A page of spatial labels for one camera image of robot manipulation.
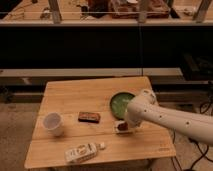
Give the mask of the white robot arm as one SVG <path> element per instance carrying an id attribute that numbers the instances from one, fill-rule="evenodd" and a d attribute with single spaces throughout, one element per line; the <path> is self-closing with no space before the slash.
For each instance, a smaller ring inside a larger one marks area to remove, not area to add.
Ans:
<path id="1" fill-rule="evenodd" d="M 161 107 L 155 93 L 142 89 L 128 104 L 125 121 L 130 127 L 139 127 L 149 121 L 173 129 L 198 142 L 213 146 L 213 117 Z"/>

